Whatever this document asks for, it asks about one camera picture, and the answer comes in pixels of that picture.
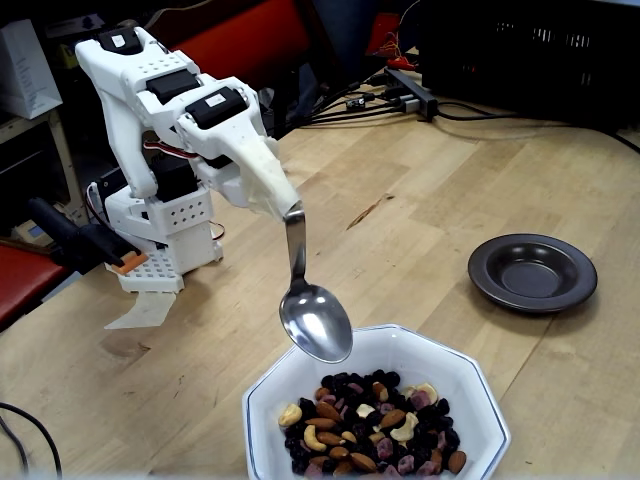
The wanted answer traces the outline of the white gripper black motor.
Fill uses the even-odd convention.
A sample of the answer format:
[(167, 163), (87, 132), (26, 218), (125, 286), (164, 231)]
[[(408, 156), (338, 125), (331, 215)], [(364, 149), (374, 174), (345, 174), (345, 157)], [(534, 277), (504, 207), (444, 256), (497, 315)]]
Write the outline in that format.
[(247, 198), (263, 154), (276, 157), (277, 142), (266, 135), (256, 92), (248, 86), (220, 86), (185, 108), (177, 130), (196, 175), (225, 198)]

